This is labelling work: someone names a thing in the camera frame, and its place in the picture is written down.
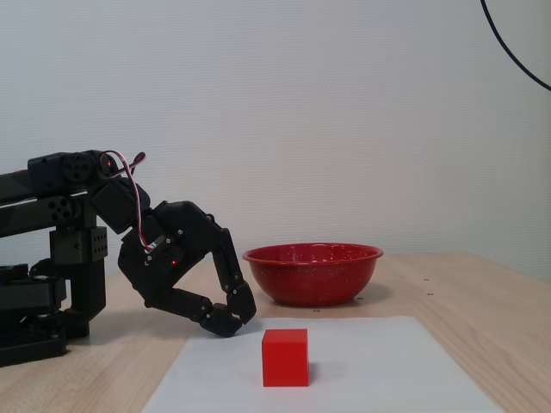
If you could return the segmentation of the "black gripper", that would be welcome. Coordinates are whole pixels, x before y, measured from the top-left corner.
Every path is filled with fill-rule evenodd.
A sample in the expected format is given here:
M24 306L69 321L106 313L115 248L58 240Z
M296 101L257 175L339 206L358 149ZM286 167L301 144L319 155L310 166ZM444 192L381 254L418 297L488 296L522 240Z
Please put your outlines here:
M145 250L133 229L122 239L118 265L147 308L185 317L222 337L234 336L254 318L256 303L231 234L212 214L191 201L163 201L144 213L142 224L152 250ZM226 305L172 288L209 252L226 293Z

